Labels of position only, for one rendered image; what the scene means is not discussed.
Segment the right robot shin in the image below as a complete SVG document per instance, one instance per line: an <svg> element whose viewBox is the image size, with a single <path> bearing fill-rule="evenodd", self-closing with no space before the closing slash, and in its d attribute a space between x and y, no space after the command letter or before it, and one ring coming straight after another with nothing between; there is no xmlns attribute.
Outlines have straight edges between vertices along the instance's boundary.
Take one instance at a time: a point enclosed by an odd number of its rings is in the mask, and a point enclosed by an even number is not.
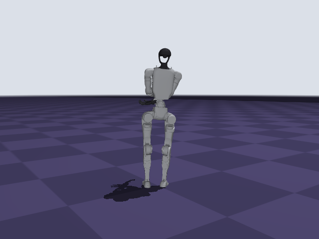
<svg viewBox="0 0 319 239"><path fill-rule="evenodd" d="M163 154L162 156L162 181L163 180L166 181L167 171L170 164L170 156L171 156L171 147L169 146L167 155Z"/></svg>

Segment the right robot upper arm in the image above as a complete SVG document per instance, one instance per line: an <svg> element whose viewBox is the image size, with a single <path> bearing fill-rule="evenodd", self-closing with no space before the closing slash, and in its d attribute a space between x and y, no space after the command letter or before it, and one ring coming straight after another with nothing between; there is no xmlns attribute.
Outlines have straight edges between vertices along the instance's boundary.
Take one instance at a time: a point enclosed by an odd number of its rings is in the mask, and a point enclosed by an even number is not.
<svg viewBox="0 0 319 239"><path fill-rule="evenodd" d="M175 72L175 77L174 77L174 84L173 84L173 90L172 90L172 94L170 95L170 97L174 94L180 80L182 79L182 74L178 71L174 71Z"/></svg>

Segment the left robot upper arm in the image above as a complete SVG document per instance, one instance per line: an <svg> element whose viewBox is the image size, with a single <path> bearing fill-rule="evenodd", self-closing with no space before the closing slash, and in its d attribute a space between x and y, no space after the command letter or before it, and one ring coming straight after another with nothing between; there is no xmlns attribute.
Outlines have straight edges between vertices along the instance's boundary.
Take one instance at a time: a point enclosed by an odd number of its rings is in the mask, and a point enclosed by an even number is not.
<svg viewBox="0 0 319 239"><path fill-rule="evenodd" d="M153 68L147 68L145 70L145 87L146 87L146 94L152 94L152 78L151 76L153 75Z"/></svg>

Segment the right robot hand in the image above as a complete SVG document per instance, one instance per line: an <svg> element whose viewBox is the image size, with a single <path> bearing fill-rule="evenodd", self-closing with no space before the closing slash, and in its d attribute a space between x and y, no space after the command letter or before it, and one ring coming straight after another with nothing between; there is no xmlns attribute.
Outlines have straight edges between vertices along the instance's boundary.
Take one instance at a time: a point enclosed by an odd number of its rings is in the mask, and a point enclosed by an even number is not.
<svg viewBox="0 0 319 239"><path fill-rule="evenodd" d="M144 100L145 102L142 102L141 100L139 100L139 103L141 104L141 105L151 105L151 104L156 104L156 101L157 100L151 100L151 101L146 101L146 100Z"/></svg>

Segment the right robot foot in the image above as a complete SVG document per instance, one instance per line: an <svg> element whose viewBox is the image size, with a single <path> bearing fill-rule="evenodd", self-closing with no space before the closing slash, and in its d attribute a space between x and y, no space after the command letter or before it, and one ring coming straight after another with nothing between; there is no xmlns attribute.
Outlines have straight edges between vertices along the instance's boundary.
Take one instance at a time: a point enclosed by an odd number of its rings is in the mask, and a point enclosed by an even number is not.
<svg viewBox="0 0 319 239"><path fill-rule="evenodd" d="M161 181L160 183L160 187L166 187L167 185L168 185L168 182L165 180Z"/></svg>

